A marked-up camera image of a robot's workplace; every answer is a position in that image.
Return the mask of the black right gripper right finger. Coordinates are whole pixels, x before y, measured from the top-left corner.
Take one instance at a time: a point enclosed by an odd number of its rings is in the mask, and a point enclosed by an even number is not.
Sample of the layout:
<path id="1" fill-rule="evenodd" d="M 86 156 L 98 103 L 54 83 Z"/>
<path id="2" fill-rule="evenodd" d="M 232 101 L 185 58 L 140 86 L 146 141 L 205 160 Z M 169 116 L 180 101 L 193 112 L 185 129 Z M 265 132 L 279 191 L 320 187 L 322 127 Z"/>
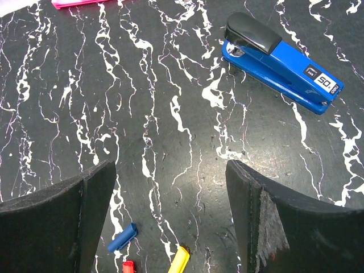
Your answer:
<path id="1" fill-rule="evenodd" d="M 243 272 L 363 271 L 363 210 L 311 198 L 239 160 L 225 176 Z"/>

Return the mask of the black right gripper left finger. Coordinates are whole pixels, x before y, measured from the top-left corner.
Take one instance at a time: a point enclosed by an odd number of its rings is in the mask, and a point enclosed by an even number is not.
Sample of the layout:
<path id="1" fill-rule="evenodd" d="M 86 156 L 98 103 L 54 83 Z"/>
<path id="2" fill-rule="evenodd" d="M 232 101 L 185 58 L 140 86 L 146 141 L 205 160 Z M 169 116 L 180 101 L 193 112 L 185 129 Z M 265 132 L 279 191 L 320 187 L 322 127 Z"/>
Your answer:
<path id="1" fill-rule="evenodd" d="M 1 203 L 1 272 L 91 272 L 115 162 Z"/>

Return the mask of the yellow pen cap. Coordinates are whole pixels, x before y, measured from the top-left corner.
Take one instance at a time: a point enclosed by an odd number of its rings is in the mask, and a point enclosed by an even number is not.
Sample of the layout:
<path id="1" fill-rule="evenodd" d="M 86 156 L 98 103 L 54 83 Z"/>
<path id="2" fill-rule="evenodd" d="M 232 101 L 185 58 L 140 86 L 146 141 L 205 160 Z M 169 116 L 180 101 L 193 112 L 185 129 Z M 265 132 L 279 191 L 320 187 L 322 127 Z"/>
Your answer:
<path id="1" fill-rule="evenodd" d="M 179 246 L 177 253 L 169 267 L 168 273 L 183 273 L 190 259 L 190 253 L 187 247 Z"/>

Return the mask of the red pen cap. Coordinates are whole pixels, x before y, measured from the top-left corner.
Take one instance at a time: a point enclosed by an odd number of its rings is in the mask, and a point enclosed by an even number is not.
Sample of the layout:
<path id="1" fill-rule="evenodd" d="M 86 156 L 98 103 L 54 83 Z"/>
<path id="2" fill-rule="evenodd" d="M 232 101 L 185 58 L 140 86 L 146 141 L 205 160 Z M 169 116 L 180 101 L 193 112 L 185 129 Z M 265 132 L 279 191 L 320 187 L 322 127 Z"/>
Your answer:
<path id="1" fill-rule="evenodd" d="M 135 264 L 132 260 L 123 262 L 122 265 L 123 273 L 135 273 Z"/>

